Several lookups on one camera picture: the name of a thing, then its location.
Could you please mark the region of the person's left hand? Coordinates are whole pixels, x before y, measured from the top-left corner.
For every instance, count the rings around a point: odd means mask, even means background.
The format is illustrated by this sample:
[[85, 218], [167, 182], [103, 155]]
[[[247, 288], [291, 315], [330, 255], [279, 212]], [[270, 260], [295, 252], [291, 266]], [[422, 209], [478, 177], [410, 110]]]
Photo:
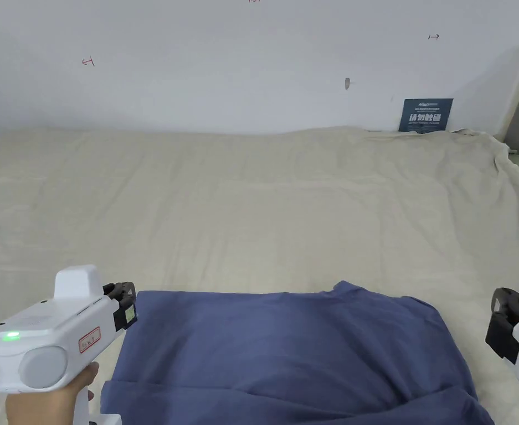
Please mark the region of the person's left hand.
[[93, 383], [98, 371], [99, 363], [94, 361], [63, 388], [8, 395], [8, 424], [73, 424], [78, 394]]

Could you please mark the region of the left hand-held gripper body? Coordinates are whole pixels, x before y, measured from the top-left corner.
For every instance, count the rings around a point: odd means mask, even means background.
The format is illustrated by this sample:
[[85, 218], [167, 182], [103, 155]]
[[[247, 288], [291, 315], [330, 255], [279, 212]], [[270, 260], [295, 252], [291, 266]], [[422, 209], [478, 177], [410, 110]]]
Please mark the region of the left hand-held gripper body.
[[[95, 266], [57, 273], [54, 295], [0, 322], [0, 393], [63, 388], [122, 333], [118, 301], [104, 295]], [[76, 399], [73, 424], [121, 424], [119, 414], [89, 411], [89, 388]]]

